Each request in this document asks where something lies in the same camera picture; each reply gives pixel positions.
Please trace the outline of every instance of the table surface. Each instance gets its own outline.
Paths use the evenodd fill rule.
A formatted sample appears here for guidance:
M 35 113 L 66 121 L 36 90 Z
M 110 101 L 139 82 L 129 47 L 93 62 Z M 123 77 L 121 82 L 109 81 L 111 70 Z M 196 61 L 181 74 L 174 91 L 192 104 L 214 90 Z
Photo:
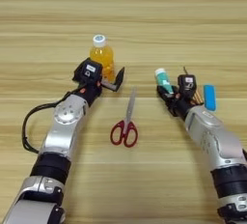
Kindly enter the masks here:
M 216 115 L 247 146 L 246 0 L 0 0 L 0 218 L 36 155 L 22 149 L 24 116 L 75 87 L 77 65 L 94 34 L 125 66 L 119 93 L 104 91 L 78 138 L 64 207 L 67 223 L 219 223 L 217 197 L 201 151 L 155 92 L 154 70 L 173 83 L 182 66 L 199 89 L 214 84 Z M 111 127 L 124 117 L 133 86 L 137 146 L 114 147 Z M 39 147 L 52 120 L 30 120 Z

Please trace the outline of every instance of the black cylinder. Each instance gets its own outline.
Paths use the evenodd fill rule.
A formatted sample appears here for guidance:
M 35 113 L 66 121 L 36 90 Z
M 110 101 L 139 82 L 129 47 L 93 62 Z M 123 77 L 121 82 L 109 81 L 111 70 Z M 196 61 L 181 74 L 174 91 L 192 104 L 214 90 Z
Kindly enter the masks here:
M 211 172 L 219 198 L 247 193 L 247 168 L 244 165 L 215 169 Z
M 59 154 L 45 153 L 39 155 L 30 176 L 44 176 L 66 183 L 70 161 Z

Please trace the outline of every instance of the robotic arm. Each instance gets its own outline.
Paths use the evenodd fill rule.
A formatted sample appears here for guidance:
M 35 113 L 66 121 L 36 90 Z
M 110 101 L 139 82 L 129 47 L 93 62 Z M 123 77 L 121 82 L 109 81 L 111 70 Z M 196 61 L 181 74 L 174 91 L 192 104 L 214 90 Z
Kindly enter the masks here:
M 239 139 L 202 105 L 193 101 L 190 88 L 173 86 L 174 93 L 158 86 L 157 92 L 173 116 L 184 120 L 191 139 L 207 155 L 217 191 L 218 214 L 227 224 L 247 223 L 247 162 Z
M 65 211 L 61 205 L 76 136 L 102 87 L 116 92 L 124 79 L 124 69 L 118 73 L 114 84 L 103 80 L 101 73 L 102 65 L 90 59 L 75 70 L 73 80 L 79 87 L 52 106 L 55 107 L 53 126 L 42 143 L 30 177 L 24 180 L 3 224 L 64 223 Z M 28 143 L 23 145 L 36 152 Z

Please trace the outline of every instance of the blue object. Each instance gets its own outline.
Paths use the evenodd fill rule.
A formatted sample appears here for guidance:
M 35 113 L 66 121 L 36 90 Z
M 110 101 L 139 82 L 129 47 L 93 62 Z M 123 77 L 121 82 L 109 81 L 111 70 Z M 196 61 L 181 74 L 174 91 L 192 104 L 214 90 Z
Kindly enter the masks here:
M 214 86 L 205 85 L 204 92 L 205 92 L 205 108 L 209 111 L 215 111 L 216 110 L 216 95 L 215 95 Z

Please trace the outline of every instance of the plastic bottle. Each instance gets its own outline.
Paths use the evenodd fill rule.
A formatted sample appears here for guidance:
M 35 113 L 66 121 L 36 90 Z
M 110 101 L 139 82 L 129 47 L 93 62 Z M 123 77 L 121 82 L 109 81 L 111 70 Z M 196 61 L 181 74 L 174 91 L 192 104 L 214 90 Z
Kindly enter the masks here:
M 90 58 L 103 65 L 103 77 L 109 82 L 113 82 L 115 74 L 112 48 L 107 44 L 103 35 L 95 35 L 93 42 L 94 46 L 90 51 Z

